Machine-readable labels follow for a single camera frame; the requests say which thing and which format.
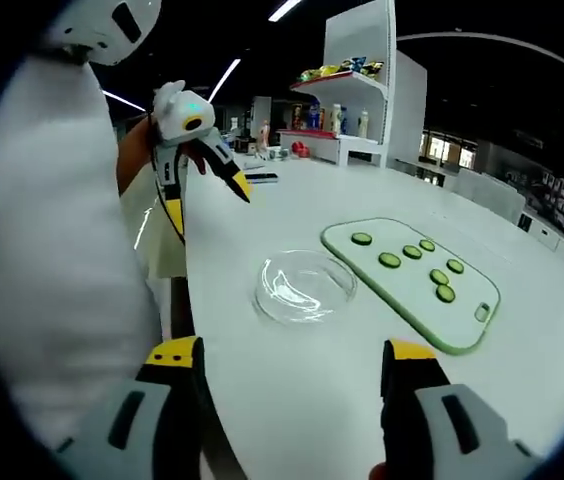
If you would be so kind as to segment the person's left hand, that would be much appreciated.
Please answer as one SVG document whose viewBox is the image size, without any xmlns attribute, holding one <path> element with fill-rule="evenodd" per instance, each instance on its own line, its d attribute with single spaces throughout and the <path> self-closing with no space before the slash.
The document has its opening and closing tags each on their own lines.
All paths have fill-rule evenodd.
<svg viewBox="0 0 564 480">
<path fill-rule="evenodd" d="M 203 151 L 199 148 L 196 142 L 188 142 L 185 147 L 186 156 L 192 160 L 201 175 L 206 174 L 206 160 Z"/>
</svg>

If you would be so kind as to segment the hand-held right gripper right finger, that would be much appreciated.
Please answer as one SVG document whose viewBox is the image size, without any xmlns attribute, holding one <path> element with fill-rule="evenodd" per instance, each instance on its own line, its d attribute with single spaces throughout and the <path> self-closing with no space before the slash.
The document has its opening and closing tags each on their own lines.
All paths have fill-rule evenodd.
<svg viewBox="0 0 564 480">
<path fill-rule="evenodd" d="M 384 342 L 380 396 L 386 479 L 525 479 L 542 462 L 428 347 Z"/>
</svg>

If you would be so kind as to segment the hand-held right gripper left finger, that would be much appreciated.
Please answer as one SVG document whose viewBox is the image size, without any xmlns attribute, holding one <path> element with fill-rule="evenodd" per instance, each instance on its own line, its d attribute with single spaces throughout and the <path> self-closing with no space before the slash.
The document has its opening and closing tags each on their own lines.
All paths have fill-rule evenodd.
<svg viewBox="0 0 564 480">
<path fill-rule="evenodd" d="M 207 390 L 198 336 L 156 346 L 56 450 L 73 479 L 198 479 Z"/>
</svg>

